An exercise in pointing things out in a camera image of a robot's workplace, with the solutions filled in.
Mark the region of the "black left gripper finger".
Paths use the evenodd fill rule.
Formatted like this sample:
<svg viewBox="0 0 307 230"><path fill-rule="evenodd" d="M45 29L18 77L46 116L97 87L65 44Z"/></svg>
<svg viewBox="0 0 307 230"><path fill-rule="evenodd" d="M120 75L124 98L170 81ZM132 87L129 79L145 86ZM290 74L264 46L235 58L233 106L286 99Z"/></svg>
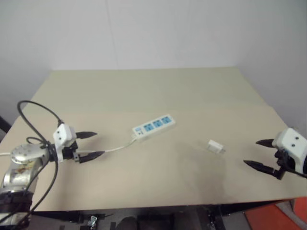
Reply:
<svg viewBox="0 0 307 230"><path fill-rule="evenodd" d="M88 153L85 156L79 155L79 163L86 163L86 162L95 160L96 158L100 157L104 153L105 153L105 151L96 151L96 152Z"/></svg>
<svg viewBox="0 0 307 230"><path fill-rule="evenodd" d="M97 135L97 133L92 132L92 131L82 131L82 132L76 132L76 138L79 139L85 139L85 138L90 138Z"/></svg>

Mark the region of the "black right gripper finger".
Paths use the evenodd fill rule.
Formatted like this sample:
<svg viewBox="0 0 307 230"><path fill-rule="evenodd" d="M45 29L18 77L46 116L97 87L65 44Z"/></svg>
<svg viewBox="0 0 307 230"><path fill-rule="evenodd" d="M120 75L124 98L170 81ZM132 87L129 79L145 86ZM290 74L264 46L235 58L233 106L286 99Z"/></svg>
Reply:
<svg viewBox="0 0 307 230"><path fill-rule="evenodd" d="M265 173L265 174L269 174L269 175L274 175L275 169L272 168L272 167L265 166L262 163L257 162L257 161L243 160L243 162L245 164L247 164L248 166L250 166L251 168L253 168L253 169L255 169L255 170L259 171L259 172L262 172L262 173Z"/></svg>
<svg viewBox="0 0 307 230"><path fill-rule="evenodd" d="M261 145L261 146L265 146L268 148L274 148L273 146L273 141L274 139L262 139L256 142L256 144Z"/></svg>

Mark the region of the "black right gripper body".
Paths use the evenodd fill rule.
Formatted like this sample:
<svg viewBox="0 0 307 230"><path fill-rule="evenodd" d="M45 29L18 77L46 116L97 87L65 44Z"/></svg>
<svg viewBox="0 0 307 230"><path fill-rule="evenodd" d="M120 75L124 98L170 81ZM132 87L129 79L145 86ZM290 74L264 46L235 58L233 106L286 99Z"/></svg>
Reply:
<svg viewBox="0 0 307 230"><path fill-rule="evenodd" d="M286 172L295 174L295 161L285 150L278 150L274 156L277 158L277 165L280 166L278 170L274 171L275 178L281 180Z"/></svg>

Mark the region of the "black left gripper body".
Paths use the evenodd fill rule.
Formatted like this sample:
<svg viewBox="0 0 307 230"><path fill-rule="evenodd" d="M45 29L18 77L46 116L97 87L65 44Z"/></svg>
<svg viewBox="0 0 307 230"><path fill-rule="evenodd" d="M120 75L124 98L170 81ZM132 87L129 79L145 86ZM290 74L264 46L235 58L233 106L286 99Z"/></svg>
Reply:
<svg viewBox="0 0 307 230"><path fill-rule="evenodd" d="M79 161L79 154L77 153L78 145L74 141L70 146L64 147L62 150L62 155L64 160L74 160Z"/></svg>

